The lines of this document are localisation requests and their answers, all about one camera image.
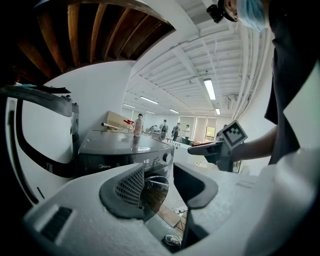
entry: ceiling light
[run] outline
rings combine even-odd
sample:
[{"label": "ceiling light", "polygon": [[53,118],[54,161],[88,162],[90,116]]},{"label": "ceiling light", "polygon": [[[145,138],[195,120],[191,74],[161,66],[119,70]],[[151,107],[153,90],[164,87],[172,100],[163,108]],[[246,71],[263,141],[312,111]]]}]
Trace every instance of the ceiling light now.
[{"label": "ceiling light", "polygon": [[177,111],[175,111],[175,110],[173,110],[173,109],[170,109],[170,111],[179,114],[179,112],[177,112]]},{"label": "ceiling light", "polygon": [[127,107],[130,107],[130,108],[136,108],[135,106],[130,106],[130,105],[127,105],[127,104],[123,104],[124,106],[127,106]]},{"label": "ceiling light", "polygon": [[141,99],[144,99],[144,100],[146,100],[146,101],[148,101],[148,102],[152,102],[152,103],[154,103],[154,104],[159,104],[158,102],[155,102],[155,101],[153,101],[153,100],[151,100],[151,99],[148,99],[148,98],[145,98],[145,97],[143,97],[143,96],[140,96],[140,98],[141,98]]},{"label": "ceiling light", "polygon": [[212,80],[209,78],[209,79],[205,79],[203,81],[204,81],[206,90],[208,91],[208,94],[210,96],[210,99],[211,100],[215,100],[216,99],[216,94],[215,94],[214,86],[212,84]]}]

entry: shoe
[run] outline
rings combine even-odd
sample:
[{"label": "shoe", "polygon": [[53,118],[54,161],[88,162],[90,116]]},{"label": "shoe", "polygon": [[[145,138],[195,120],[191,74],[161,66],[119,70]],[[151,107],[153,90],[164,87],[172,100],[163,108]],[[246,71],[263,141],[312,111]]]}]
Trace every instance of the shoe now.
[{"label": "shoe", "polygon": [[163,241],[169,246],[175,246],[181,248],[182,239],[173,234],[167,234],[164,236]]}]

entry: black shirt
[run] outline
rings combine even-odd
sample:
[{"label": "black shirt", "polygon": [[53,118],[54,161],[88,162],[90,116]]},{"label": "black shirt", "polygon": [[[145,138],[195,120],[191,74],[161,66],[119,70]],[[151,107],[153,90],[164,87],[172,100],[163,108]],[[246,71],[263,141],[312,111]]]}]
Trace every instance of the black shirt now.
[{"label": "black shirt", "polygon": [[292,0],[272,0],[269,5],[275,49],[271,94],[265,118],[278,125],[269,164],[276,164],[283,156],[300,147],[284,109],[299,92],[319,59],[318,14],[311,11],[313,8],[319,9],[313,3],[318,5],[317,0],[308,1],[305,5]]}]

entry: wooden ceiling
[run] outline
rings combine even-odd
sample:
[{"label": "wooden ceiling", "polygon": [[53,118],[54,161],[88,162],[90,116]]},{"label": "wooden ceiling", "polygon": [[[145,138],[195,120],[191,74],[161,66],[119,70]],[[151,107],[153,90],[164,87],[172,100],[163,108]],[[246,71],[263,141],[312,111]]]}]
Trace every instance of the wooden ceiling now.
[{"label": "wooden ceiling", "polygon": [[174,28],[135,0],[49,0],[7,35],[1,85],[43,85],[68,71],[137,60]]}]

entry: surgical mask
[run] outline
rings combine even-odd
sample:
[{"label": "surgical mask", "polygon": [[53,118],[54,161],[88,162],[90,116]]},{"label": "surgical mask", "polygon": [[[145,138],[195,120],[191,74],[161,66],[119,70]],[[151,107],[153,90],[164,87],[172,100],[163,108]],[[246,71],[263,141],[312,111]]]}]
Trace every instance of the surgical mask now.
[{"label": "surgical mask", "polygon": [[261,0],[237,0],[236,10],[239,20],[249,28],[259,32],[266,26],[266,14]]}]

